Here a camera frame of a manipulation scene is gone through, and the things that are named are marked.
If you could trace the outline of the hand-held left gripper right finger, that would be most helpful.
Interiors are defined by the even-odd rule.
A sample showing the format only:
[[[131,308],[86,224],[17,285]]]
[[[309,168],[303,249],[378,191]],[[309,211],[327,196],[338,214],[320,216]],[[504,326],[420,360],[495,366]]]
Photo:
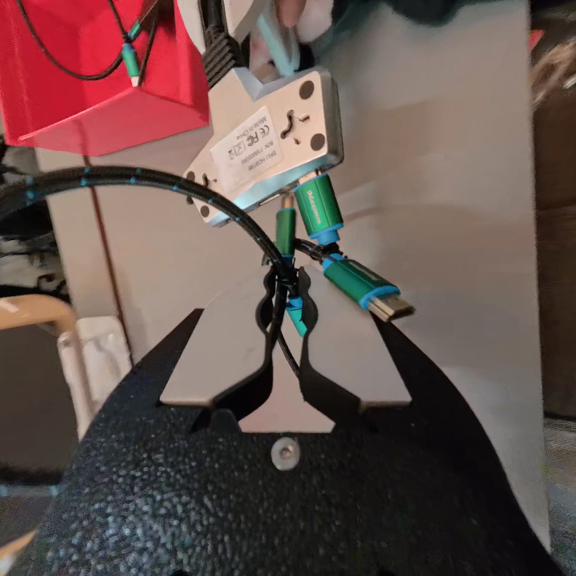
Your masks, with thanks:
[[[369,408],[408,406],[411,395],[372,315],[318,269],[302,267],[298,276],[304,400],[335,423],[356,422]]]

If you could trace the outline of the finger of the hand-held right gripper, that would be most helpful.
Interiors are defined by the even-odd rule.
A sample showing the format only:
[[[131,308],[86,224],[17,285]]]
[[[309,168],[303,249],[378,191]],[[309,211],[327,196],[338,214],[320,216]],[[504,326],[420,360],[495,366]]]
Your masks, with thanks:
[[[239,43],[257,32],[281,76],[292,76],[300,67],[296,34],[278,19],[276,1],[224,1],[228,34]]]
[[[204,54],[206,1],[177,1],[177,7],[191,42],[200,54]]]

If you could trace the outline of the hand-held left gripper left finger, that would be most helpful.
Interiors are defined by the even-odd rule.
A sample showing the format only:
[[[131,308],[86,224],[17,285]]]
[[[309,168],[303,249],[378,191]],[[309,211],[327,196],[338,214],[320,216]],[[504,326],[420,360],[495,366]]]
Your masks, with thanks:
[[[272,392],[275,274],[253,269],[215,296],[201,312],[160,402],[210,412],[252,414]]]

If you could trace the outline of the grey USB hub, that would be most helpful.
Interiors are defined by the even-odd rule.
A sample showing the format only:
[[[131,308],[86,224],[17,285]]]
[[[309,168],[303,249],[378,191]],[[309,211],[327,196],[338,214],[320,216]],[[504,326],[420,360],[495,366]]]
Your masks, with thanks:
[[[212,136],[184,176],[245,212],[343,160],[338,88],[326,68],[262,83],[236,67],[208,104]]]

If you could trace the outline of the red plastic bin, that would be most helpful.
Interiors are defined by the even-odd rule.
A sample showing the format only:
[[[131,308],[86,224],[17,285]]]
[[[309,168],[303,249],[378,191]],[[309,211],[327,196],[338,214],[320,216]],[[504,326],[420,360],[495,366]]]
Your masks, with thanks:
[[[1,1],[8,145],[91,157],[202,128],[208,86],[176,1]]]

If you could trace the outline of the grey desk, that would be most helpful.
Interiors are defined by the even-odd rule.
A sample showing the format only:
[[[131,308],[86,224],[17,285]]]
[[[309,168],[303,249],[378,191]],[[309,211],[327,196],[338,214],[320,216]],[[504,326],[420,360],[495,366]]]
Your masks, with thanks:
[[[398,326],[469,402],[549,548],[529,16],[528,1],[474,2],[429,27],[369,3],[313,51],[339,88],[341,246],[415,306]],[[173,192],[48,207],[77,315],[119,315],[135,362],[262,257]]]

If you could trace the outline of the person's right hand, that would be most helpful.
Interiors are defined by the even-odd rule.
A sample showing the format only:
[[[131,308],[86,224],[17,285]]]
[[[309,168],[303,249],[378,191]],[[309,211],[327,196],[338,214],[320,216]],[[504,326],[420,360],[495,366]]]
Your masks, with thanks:
[[[279,23],[285,28],[297,26],[305,10],[307,1],[276,1]]]

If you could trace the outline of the white folding stand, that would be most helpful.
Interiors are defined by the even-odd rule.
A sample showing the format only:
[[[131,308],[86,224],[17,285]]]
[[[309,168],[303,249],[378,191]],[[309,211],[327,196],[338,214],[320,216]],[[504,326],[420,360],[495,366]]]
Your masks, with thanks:
[[[124,329],[115,316],[73,319],[56,344],[77,426],[87,427],[133,367]]]

